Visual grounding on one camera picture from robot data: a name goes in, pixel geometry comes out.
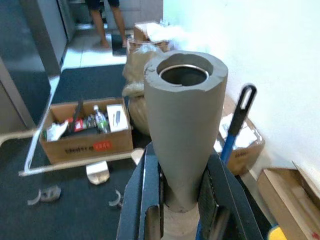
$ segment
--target metal rim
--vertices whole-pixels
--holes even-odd
[[[206,81],[209,78],[209,73],[208,71],[204,70],[201,67],[198,67],[196,65],[192,65],[192,64],[177,64],[177,65],[172,65],[172,66],[168,66],[166,68],[164,68],[160,73],[159,73],[159,77],[161,78],[162,75],[166,72],[169,71],[171,69],[178,69],[178,68],[191,68],[191,69],[196,69],[199,70],[201,72],[203,72],[205,74],[205,80]]]

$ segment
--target plastic bottle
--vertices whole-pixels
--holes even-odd
[[[106,117],[104,116],[104,114],[102,112],[99,111],[98,105],[94,105],[93,110],[95,111],[94,117],[95,117],[95,122],[96,122],[98,129],[101,132],[106,134],[108,132],[108,122],[107,122]]]

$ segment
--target black rubber handle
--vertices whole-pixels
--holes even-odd
[[[243,105],[244,98],[247,95],[248,91],[251,91],[248,101],[245,105],[245,108],[241,108],[241,106]],[[233,118],[232,118],[229,130],[228,130],[229,135],[232,135],[232,136],[238,135],[241,129],[241,126],[249,112],[251,104],[256,96],[256,93],[257,93],[257,88],[252,84],[248,84],[245,87],[243,87],[240,98],[238,100],[238,103],[236,105],[236,108],[233,114]]]

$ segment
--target white wall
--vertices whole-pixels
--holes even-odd
[[[233,100],[245,83],[256,85],[249,117],[266,152],[255,174],[291,161],[320,169],[320,1],[164,0],[163,9],[165,20],[200,34],[228,66]]]

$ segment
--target gray door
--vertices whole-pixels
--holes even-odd
[[[125,28],[133,29],[135,23],[160,21],[163,18],[163,0],[119,0]],[[109,30],[117,29],[108,0],[104,0],[106,21]]]

